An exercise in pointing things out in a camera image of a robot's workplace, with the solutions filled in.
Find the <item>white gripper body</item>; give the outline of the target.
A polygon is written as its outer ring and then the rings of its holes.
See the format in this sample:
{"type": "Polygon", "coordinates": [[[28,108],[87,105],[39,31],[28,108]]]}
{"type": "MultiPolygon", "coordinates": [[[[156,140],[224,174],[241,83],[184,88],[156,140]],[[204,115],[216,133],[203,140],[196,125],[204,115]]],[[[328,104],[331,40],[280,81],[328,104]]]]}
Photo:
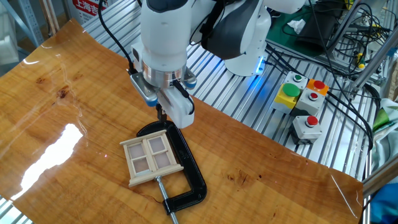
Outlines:
{"type": "Polygon", "coordinates": [[[157,96],[159,104],[176,127],[186,128],[194,122],[195,113],[192,111],[191,97],[184,97],[175,86],[161,88],[157,96]]]}

